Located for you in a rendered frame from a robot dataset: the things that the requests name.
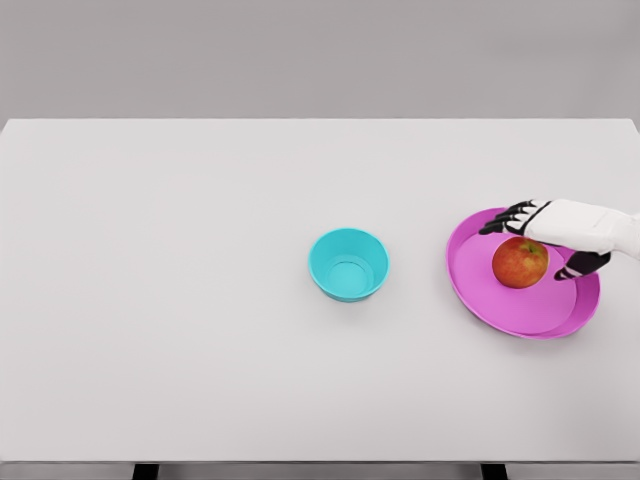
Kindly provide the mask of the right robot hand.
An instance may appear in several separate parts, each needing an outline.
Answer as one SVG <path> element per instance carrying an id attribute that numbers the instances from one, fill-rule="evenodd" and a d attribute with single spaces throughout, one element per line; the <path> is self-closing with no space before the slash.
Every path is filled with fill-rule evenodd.
<path id="1" fill-rule="evenodd" d="M 485 223 L 479 233 L 511 233 L 542 244 L 571 249 L 572 256 L 555 273 L 554 279 L 573 280 L 596 272 L 611 260 L 614 252 L 619 252 L 618 224 L 630 215 L 566 199 L 532 199 L 497 214 Z"/>

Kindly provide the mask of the red apple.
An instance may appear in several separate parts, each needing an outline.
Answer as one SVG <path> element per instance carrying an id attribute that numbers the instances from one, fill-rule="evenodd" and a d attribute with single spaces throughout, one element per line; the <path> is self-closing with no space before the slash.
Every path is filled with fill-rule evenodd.
<path id="1" fill-rule="evenodd" d="M 503 285 L 513 289 L 529 288 L 538 283 L 549 266 L 547 248 L 525 237 L 502 242 L 493 254 L 492 271 Z"/>

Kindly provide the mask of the pink plate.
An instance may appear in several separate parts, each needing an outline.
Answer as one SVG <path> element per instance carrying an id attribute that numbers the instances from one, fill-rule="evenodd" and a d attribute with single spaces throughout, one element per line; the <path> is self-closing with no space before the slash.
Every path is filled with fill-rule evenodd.
<path id="1" fill-rule="evenodd" d="M 557 281 L 554 274 L 573 251 L 549 247 L 549 268 L 535 285 L 512 289 L 494 276 L 491 263 L 510 234 L 480 235 L 479 229 L 502 209 L 480 210 L 462 220 L 446 247 L 446 268 L 453 290 L 467 309 L 487 325 L 510 335 L 555 339 L 576 333 L 594 316 L 601 283 L 594 273 Z"/>

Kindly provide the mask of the blue bowl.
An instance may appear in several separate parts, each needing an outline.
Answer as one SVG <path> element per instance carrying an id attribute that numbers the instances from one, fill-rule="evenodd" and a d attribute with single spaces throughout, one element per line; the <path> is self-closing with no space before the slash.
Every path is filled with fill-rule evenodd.
<path id="1" fill-rule="evenodd" d="M 321 235 L 308 254 L 314 283 L 329 298 L 346 303 L 365 300 L 386 282 L 390 256 L 375 236 L 355 228 L 339 228 Z"/>

